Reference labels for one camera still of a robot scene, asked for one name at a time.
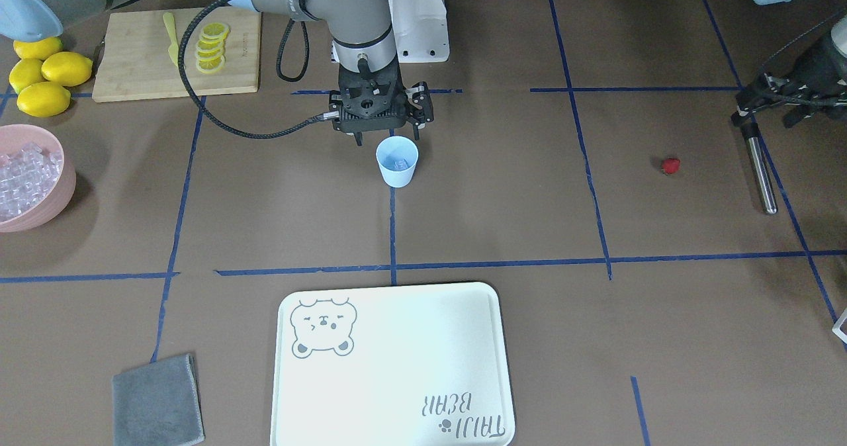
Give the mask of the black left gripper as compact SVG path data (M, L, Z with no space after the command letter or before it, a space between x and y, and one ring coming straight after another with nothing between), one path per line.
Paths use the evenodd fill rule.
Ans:
M753 123L754 114L764 109L781 106L793 107L781 118L786 129L816 114L844 122L845 69L817 75L797 69L784 77L763 73L736 93L735 100L731 122L736 128Z

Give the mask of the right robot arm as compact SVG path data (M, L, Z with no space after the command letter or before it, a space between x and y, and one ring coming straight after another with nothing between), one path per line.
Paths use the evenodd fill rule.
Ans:
M136 1L139 0L2 0L2 34L16 41L36 42L60 36L67 27ZM191 87L184 56L189 37L200 23L225 5L287 16L284 37L290 36L296 22L327 24L339 63L339 88L330 91L326 113L285 130L254 134L223 123L205 108ZM337 132L353 136L357 144L362 144L367 132L399 129L406 124L412 127L414 138L419 138L420 129L435 120L426 82L411 87L403 84L390 0L215 0L188 24L177 47L177 60L181 83L199 111L221 129L242 138L272 140L309 124L329 121Z

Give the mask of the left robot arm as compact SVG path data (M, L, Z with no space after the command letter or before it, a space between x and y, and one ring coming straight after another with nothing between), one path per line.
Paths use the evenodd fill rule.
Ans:
M735 95L733 126L751 130L760 111L786 107L781 123L792 128L815 115L845 120L845 0L753 0L774 10L769 29L807 29L760 64L756 77Z

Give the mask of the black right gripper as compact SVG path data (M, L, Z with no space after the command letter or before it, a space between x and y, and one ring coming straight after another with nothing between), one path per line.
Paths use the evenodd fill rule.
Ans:
M363 74L339 67L337 91L330 91L331 124L336 132L354 137L363 145L363 135L375 130L412 127L414 139L420 130L435 120L435 109L427 82L405 87L398 62Z

